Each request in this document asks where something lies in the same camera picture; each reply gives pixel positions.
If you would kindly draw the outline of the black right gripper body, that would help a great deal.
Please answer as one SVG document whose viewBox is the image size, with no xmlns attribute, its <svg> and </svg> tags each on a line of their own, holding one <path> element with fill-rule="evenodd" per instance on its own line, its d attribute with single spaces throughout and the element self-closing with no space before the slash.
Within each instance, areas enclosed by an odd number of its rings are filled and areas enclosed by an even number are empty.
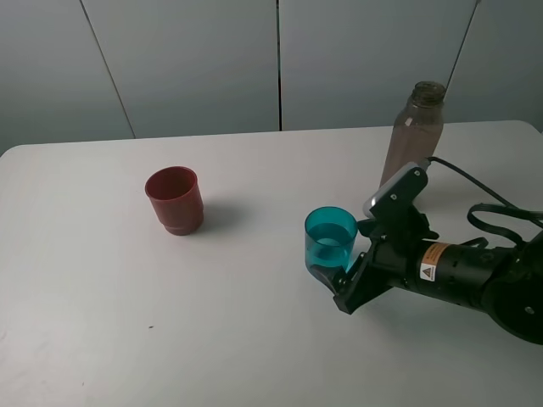
<svg viewBox="0 0 543 407">
<path fill-rule="evenodd" d="M 437 297 L 439 290 L 420 279 L 423 251 L 439 235 L 432 231 L 426 215 L 406 211 L 398 215 L 368 215 L 360 232 L 371 246 L 361 267 L 363 297 L 377 297 L 400 288 L 425 297 Z"/>
</svg>

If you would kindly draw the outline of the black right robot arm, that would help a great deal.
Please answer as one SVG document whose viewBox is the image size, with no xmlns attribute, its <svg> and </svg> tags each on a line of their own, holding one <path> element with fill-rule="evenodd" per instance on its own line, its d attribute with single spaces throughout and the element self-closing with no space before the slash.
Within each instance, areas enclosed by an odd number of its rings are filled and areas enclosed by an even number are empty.
<svg viewBox="0 0 543 407">
<path fill-rule="evenodd" d="M 542 236 L 512 248 L 489 248 L 484 238 L 439 242 L 426 215 L 373 216 L 358 223 L 371 246 L 355 263 L 308 271 L 353 314 L 396 287 L 487 314 L 524 341 L 542 343 Z"/>
</svg>

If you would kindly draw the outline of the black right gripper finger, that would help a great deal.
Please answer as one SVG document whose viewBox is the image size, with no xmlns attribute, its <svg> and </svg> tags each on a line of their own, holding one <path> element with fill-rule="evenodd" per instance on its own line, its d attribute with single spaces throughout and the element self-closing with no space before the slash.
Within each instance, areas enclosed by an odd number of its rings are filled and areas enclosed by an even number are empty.
<svg viewBox="0 0 543 407">
<path fill-rule="evenodd" d="M 395 252 L 367 252 L 360 253 L 348 270 L 343 266 L 313 265 L 313 276 L 332 292 L 338 309 L 352 315 L 392 288 L 389 278 L 396 266 Z"/>
<path fill-rule="evenodd" d="M 384 236 L 384 231 L 379 222 L 375 219 L 359 220 L 357 222 L 358 232 L 368 238 L 370 241 L 381 241 Z"/>
</svg>

